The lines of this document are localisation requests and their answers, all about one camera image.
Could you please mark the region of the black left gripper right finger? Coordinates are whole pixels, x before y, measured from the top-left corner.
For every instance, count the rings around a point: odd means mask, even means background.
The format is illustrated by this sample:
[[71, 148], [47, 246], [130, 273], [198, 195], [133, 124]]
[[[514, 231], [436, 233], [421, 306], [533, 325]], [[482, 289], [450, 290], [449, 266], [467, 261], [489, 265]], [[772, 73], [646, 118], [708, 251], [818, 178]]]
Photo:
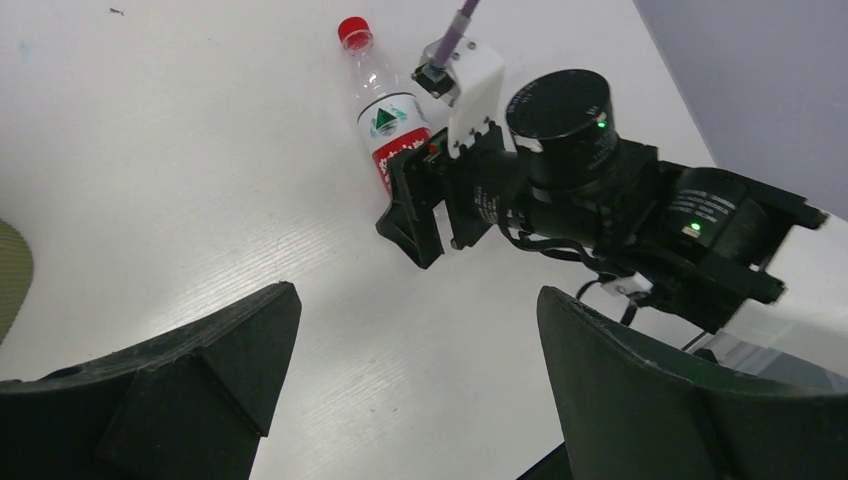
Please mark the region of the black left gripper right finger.
[[570, 479], [843, 479], [847, 398], [742, 373], [543, 287]]

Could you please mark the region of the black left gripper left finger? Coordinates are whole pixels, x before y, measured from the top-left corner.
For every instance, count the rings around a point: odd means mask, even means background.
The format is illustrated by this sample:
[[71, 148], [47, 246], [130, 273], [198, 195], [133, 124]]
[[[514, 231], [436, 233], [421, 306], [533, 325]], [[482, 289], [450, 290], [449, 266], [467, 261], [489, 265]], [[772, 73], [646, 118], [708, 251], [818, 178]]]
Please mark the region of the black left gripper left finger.
[[1, 385], [5, 479], [246, 479], [299, 327], [295, 286], [33, 381]]

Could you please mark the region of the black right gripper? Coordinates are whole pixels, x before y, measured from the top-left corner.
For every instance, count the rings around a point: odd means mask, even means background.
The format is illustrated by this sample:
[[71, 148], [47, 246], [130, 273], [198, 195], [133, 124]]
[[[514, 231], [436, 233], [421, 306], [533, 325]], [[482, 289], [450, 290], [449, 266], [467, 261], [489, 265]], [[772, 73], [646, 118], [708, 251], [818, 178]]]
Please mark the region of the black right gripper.
[[460, 148], [459, 158], [440, 154], [432, 170], [425, 165], [428, 156], [427, 148], [418, 148], [403, 150], [388, 161], [391, 199], [375, 224], [380, 236], [421, 269], [444, 254], [433, 212], [443, 198], [451, 246], [463, 250], [498, 224], [499, 207], [509, 203], [506, 193], [524, 183], [527, 170], [518, 155], [506, 149], [498, 125], [477, 133], [472, 146]]

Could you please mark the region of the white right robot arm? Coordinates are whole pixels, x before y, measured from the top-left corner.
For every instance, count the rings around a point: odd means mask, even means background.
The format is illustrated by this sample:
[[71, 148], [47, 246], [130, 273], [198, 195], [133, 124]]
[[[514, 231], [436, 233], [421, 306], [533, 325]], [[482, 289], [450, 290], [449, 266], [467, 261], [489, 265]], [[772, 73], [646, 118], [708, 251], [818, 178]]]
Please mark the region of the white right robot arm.
[[578, 262], [627, 315], [653, 308], [706, 333], [847, 371], [847, 223], [797, 194], [716, 167], [663, 161], [621, 138], [611, 89], [553, 72], [495, 121], [505, 74], [492, 48], [427, 46], [412, 78], [451, 106], [448, 126], [391, 158], [381, 236], [417, 266], [498, 228], [517, 249]]

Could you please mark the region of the green plastic mesh bin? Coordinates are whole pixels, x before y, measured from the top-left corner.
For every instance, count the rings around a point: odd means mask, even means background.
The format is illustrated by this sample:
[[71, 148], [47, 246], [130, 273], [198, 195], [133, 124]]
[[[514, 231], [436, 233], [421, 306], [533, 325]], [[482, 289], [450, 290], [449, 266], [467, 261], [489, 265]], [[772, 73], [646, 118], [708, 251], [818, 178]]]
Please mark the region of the green plastic mesh bin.
[[1, 341], [10, 331], [33, 281], [34, 259], [22, 234], [1, 221]]

